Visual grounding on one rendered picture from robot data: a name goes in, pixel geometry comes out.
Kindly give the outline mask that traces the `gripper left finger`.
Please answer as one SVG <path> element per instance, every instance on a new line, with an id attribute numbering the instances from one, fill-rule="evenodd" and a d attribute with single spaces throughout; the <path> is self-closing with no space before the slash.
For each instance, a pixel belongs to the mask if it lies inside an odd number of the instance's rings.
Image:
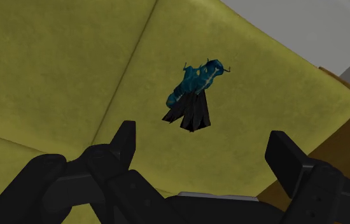
<path id="1" fill-rule="evenodd" d="M 63 224 L 74 206 L 90 204 L 101 224 L 175 224 L 175 210 L 129 168 L 136 123 L 124 121 L 109 144 L 89 146 L 76 160 L 31 159 L 0 194 L 0 224 Z"/>

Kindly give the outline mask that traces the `yellow-green sofa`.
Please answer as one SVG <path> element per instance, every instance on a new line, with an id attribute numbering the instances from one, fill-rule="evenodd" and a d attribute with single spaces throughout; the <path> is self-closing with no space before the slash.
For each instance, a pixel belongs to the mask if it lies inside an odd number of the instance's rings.
<path id="1" fill-rule="evenodd" d="M 218 59 L 211 125 L 169 123 L 184 66 Z M 310 153 L 350 119 L 350 88 L 221 0 L 0 0 L 0 193 L 30 159 L 68 160 L 136 122 L 132 168 L 163 196 L 256 196 L 272 130 Z"/>

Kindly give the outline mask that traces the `blue and black bird figure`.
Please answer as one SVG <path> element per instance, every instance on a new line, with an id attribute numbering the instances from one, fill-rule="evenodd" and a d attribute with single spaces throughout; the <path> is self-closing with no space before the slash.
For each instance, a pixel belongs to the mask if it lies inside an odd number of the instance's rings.
<path id="1" fill-rule="evenodd" d="M 185 65 L 184 77 L 166 100 L 169 111 L 163 121 L 172 123 L 182 119 L 180 127 L 195 132 L 211 125 L 205 91 L 213 84 L 215 77 L 229 73 L 218 60 L 207 59 L 197 68 Z"/>

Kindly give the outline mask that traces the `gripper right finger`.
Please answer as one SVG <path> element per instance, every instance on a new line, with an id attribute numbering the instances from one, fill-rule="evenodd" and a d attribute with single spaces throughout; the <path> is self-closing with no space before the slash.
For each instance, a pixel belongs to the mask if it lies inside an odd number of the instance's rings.
<path id="1" fill-rule="evenodd" d="M 279 224 L 350 224 L 350 179 L 273 130 L 265 160 L 291 199 Z"/>

